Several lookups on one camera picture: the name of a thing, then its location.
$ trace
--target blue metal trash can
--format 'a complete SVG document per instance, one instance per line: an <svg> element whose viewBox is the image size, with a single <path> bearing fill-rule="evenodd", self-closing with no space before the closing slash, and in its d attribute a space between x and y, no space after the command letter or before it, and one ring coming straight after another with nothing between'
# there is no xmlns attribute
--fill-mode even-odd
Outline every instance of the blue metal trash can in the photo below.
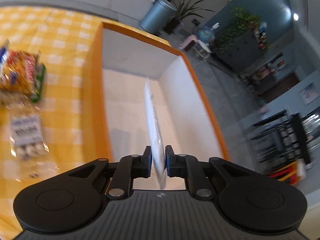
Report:
<svg viewBox="0 0 320 240"><path fill-rule="evenodd" d="M156 0L150 11L141 20L140 26L146 32L155 34L176 12L176 7L167 0Z"/></svg>

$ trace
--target ribbed gray panel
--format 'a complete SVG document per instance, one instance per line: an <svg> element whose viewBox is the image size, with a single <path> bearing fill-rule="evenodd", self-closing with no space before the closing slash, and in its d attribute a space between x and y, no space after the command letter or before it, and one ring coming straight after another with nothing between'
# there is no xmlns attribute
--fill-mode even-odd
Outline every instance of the ribbed gray panel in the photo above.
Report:
<svg viewBox="0 0 320 240"><path fill-rule="evenodd" d="M241 231L215 206L187 191L135 190L125 200L112 201L95 222L64 235L23 232L18 240L303 240L298 231L258 236Z"/></svg>

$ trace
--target tablecloth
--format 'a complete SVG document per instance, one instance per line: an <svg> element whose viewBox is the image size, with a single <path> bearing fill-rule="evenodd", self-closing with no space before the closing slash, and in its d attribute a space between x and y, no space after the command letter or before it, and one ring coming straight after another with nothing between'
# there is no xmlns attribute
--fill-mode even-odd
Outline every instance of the tablecloth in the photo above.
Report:
<svg viewBox="0 0 320 240"><path fill-rule="evenodd" d="M98 17L41 7L0 8L0 43L11 49L37 53L47 67L40 104L44 139L57 168L51 177L84 163L81 131L82 66L97 27ZM0 109L0 239L14 238L21 227L12 203L17 193L41 178L19 179L10 156L7 110Z"/></svg>

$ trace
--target plant pot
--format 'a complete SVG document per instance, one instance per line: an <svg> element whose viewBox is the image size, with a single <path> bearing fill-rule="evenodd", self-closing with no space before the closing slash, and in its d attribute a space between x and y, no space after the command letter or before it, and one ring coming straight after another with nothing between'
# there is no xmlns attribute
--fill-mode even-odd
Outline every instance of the plant pot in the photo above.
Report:
<svg viewBox="0 0 320 240"><path fill-rule="evenodd" d="M163 28L163 30L168 34L171 34L173 33L174 29L179 26L179 24L180 21L177 18L172 18Z"/></svg>

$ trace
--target framed picture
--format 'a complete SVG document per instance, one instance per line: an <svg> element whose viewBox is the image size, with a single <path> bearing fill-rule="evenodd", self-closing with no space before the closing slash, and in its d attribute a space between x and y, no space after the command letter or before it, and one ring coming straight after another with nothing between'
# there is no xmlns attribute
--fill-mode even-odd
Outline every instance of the framed picture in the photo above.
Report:
<svg viewBox="0 0 320 240"><path fill-rule="evenodd" d="M313 100L315 100L319 96L319 94L316 91L314 84L311 83L301 92L299 92L299 96L303 101L304 105L306 106L310 104Z"/></svg>

